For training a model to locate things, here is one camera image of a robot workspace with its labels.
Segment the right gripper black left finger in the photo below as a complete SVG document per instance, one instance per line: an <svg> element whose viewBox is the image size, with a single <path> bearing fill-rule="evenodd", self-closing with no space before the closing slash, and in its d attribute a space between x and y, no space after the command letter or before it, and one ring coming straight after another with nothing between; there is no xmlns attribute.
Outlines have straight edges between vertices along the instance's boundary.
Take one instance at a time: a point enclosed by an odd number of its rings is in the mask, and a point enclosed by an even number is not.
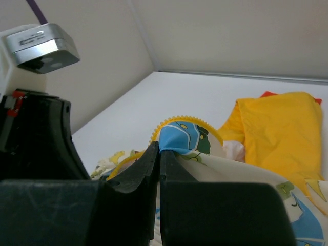
<svg viewBox="0 0 328 246"><path fill-rule="evenodd" d="M1 245L149 245L159 147L109 181L1 182Z"/></svg>

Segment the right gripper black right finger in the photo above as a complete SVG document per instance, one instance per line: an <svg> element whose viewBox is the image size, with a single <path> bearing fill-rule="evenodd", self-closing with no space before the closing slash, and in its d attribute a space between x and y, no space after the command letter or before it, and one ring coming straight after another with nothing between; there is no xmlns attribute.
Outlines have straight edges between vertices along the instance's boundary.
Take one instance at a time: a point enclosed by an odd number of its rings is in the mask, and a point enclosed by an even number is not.
<svg viewBox="0 0 328 246"><path fill-rule="evenodd" d="M295 245L283 202L264 183L199 182L174 152L160 157L163 245Z"/></svg>

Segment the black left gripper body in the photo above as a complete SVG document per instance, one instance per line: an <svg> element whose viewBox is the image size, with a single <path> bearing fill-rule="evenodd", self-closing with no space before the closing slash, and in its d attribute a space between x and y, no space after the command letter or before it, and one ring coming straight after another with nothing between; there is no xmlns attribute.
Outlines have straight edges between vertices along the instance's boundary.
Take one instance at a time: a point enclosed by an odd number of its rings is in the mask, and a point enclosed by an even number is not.
<svg viewBox="0 0 328 246"><path fill-rule="evenodd" d="M88 180L72 141L71 103L15 90L1 100L1 179Z"/></svg>

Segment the cream yellow dinosaur print jacket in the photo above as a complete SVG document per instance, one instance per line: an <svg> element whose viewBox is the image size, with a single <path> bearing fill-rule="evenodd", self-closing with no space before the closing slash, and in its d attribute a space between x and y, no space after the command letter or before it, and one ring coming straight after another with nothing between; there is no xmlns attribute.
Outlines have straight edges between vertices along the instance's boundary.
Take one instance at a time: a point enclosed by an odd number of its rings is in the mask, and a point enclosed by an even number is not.
<svg viewBox="0 0 328 246"><path fill-rule="evenodd" d="M172 151L199 181L270 184L298 245L327 245L327 180L322 171L321 99L305 92L242 98L216 129L197 117L161 122L151 141Z"/></svg>

